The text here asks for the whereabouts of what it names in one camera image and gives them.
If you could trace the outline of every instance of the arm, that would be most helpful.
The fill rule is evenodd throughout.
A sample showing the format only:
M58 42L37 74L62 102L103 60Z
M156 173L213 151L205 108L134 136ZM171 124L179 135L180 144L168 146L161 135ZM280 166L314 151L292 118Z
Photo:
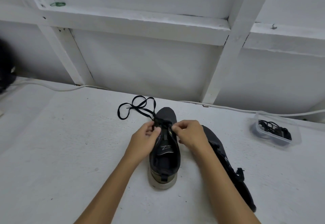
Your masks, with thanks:
M218 223L261 224L228 177L200 123L183 120L172 129L196 158Z
M131 137L120 163L74 224L109 224L138 164L152 151L160 128L152 131L153 121L145 123Z

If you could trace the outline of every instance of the left hand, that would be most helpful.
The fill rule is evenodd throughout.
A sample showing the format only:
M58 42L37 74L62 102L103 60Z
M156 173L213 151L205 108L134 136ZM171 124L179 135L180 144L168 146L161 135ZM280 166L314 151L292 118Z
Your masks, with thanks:
M160 127L155 127L152 131L154 122L144 123L139 130L131 137L131 141L125 151L124 157L139 164L153 149L156 139L161 132Z

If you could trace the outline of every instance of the shoe tongue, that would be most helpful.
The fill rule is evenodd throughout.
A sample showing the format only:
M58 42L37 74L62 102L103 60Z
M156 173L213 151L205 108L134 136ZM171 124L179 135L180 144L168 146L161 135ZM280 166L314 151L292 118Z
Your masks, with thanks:
M163 134L162 141L157 149L157 155L164 155L166 153L174 153L173 147L167 138L167 132Z

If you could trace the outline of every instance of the green rubber band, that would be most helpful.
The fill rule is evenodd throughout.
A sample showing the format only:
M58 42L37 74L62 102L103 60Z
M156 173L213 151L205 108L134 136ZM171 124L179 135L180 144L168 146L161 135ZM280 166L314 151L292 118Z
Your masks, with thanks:
M65 5L66 5L65 2L54 2L54 3L50 4L50 6L58 6L58 7L65 6Z

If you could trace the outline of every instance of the plastic container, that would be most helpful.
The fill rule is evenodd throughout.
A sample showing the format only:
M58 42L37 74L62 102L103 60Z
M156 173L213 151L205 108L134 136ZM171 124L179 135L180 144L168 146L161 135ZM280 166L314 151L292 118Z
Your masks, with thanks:
M280 127L287 128L291 134L292 140L264 131L264 128L258 124L259 120L265 120L267 122L272 121ZM251 125L251 132L256 136L270 140L273 144L281 147L288 147L291 145L300 144L302 142L299 127L293 119L283 118L263 111L258 111L255 114L254 123Z

